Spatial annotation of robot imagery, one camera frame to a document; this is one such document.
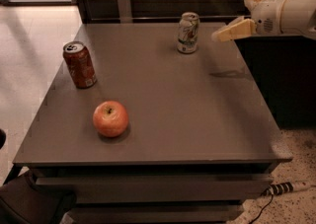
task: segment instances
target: chair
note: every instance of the chair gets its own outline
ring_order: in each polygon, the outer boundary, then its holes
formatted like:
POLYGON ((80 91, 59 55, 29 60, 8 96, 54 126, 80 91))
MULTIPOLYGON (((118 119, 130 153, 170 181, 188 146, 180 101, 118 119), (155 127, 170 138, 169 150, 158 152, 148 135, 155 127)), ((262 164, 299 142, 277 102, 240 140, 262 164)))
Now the chair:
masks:
POLYGON ((0 128, 0 149, 3 147, 6 142, 6 133, 0 128))
POLYGON ((73 191, 39 187, 29 170, 0 187, 0 223, 59 224, 75 203, 73 191))

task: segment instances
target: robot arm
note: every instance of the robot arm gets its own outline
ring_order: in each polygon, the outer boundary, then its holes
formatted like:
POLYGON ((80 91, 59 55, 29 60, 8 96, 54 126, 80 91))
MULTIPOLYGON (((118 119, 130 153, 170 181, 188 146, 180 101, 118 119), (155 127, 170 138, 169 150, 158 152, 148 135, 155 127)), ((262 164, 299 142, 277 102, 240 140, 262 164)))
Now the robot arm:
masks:
POLYGON ((251 19, 239 17, 212 34, 214 41, 281 34, 316 39, 316 0, 244 0, 251 19))

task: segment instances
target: apple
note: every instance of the apple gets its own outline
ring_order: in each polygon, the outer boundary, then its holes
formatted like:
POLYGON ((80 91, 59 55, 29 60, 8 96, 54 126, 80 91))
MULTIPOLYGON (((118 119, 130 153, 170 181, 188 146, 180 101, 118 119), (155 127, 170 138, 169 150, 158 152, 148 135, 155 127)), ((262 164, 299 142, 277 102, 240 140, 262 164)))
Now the apple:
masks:
POLYGON ((93 124, 100 134, 106 137, 117 137, 128 126, 128 114, 121 103, 105 101, 96 107, 93 113, 93 124))

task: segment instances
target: red soda can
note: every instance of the red soda can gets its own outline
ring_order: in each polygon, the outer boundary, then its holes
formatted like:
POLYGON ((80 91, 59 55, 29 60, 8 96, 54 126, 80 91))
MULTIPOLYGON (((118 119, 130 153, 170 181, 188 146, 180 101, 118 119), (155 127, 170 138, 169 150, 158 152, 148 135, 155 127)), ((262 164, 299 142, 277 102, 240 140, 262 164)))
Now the red soda can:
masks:
POLYGON ((97 82, 88 48, 81 41, 72 41, 63 47, 63 58, 77 88, 88 88, 97 82))

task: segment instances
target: white floor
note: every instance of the white floor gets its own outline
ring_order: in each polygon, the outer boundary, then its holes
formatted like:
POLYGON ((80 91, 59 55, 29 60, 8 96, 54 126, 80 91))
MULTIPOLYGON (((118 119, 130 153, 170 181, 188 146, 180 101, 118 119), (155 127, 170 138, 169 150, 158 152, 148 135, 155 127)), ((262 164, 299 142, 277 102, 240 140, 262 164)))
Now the white floor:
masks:
MULTIPOLYGON (((0 150, 1 184, 63 60, 63 45, 74 40, 80 26, 75 6, 0 5, 0 128, 7 133, 0 150)), ((305 180, 316 185, 316 129, 283 130, 282 135, 294 160, 273 172, 276 183, 305 180)), ((230 223, 249 223, 268 201, 247 200, 245 213, 230 223)), ((255 223, 314 224, 315 205, 316 187, 277 196, 255 223)))
POLYGON ((0 183, 62 62, 63 45, 81 26, 76 6, 0 5, 0 183))

